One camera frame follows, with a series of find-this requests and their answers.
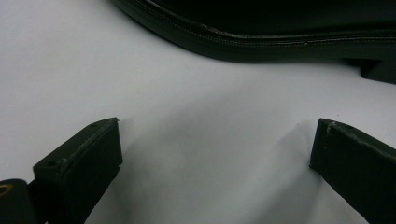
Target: white surface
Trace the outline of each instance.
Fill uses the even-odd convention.
[[[120,119],[124,164],[87,223],[365,223],[308,169],[318,118],[396,147],[396,86],[340,63],[180,49],[107,0],[0,3],[0,179]]]

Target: white table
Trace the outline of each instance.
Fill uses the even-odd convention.
[[[3,0],[0,78],[0,179],[32,181],[74,133],[120,119],[124,164],[88,224],[361,224],[308,168],[318,118],[396,147],[395,85],[205,58],[108,0]]]

